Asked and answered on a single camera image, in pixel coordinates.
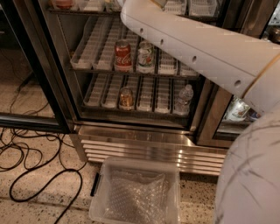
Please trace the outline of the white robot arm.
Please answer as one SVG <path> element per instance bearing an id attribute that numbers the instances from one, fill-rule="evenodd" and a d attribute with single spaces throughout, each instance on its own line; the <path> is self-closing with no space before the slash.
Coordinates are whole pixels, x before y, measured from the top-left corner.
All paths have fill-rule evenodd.
<path id="1" fill-rule="evenodd" d="M 117 1 L 130 30 L 260 114 L 227 152 L 216 188 L 214 224 L 280 224 L 278 45 L 166 13 L 166 0 Z"/>

